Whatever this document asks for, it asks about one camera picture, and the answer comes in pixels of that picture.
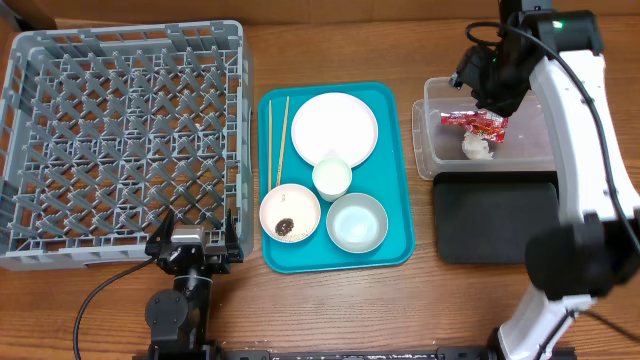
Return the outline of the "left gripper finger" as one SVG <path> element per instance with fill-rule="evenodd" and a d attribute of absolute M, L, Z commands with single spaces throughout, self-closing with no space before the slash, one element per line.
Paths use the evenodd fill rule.
<path fill-rule="evenodd" d="M 225 216 L 225 240 L 226 256 L 228 260 L 242 260 L 243 250 L 236 234 L 236 222 L 231 209 L 228 209 Z"/>
<path fill-rule="evenodd" d="M 149 237 L 145 245 L 147 256 L 159 256 L 162 247 L 170 242 L 175 227 L 175 214 L 170 210 L 155 232 Z"/>

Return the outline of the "red snack wrapper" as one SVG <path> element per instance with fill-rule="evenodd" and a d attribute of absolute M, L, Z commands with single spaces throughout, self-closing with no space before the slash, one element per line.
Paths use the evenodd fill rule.
<path fill-rule="evenodd" d="M 487 110 L 441 112 L 443 125 L 457 125 L 483 140 L 502 143 L 509 119 Z"/>

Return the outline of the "pink small bowl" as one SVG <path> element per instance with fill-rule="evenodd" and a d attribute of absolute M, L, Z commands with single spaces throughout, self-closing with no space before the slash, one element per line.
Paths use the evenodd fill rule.
<path fill-rule="evenodd" d="M 284 238 L 275 233 L 277 222 L 283 218 L 294 221 L 293 230 Z M 283 184 L 266 194 L 260 204 L 259 219 L 264 232 L 272 239 L 285 243 L 297 243 L 309 238 L 321 219 L 321 207 L 317 197 L 299 184 Z"/>

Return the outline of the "white tissue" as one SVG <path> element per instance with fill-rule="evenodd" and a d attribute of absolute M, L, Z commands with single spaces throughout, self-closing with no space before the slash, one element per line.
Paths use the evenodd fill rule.
<path fill-rule="evenodd" d="M 464 134 L 462 151 L 470 160 L 493 159 L 493 152 L 490 150 L 488 141 L 471 132 L 466 132 Z"/>

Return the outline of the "white paper cup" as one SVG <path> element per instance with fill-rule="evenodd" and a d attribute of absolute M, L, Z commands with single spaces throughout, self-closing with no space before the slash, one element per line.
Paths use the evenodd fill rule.
<path fill-rule="evenodd" d="M 312 182 L 319 195 L 334 202 L 345 195 L 352 181 L 351 167 L 339 158 L 320 161 L 312 171 Z"/>

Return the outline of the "grey ceramic bowl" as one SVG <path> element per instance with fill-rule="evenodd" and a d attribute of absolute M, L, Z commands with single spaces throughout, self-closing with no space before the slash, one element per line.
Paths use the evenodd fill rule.
<path fill-rule="evenodd" d="M 389 220 L 378 200 L 364 193 L 350 193 L 330 206 L 326 228 L 338 248 L 352 254 L 364 254 L 383 243 Z"/>

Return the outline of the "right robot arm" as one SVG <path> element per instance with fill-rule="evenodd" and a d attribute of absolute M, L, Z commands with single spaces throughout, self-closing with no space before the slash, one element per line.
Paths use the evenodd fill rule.
<path fill-rule="evenodd" d="M 476 104 L 511 115 L 541 106 L 558 179 L 559 224 L 529 241 L 531 282 L 488 356 L 549 359 L 574 319 L 639 270 L 639 196 L 622 161 L 605 89 L 604 43 L 588 10 L 503 1 L 498 40 L 475 40 L 451 78 Z"/>

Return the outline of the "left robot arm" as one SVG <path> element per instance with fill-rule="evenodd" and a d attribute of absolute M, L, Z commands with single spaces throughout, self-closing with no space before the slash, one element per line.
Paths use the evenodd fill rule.
<path fill-rule="evenodd" d="M 145 359 L 210 359 L 225 357 L 207 339 L 211 288 L 215 274 L 228 274 L 244 260 L 232 214 L 224 220 L 224 241 L 209 254 L 201 225 L 178 225 L 170 211 L 146 242 L 145 254 L 166 274 L 173 286 L 155 293 L 145 309 L 151 331 Z"/>

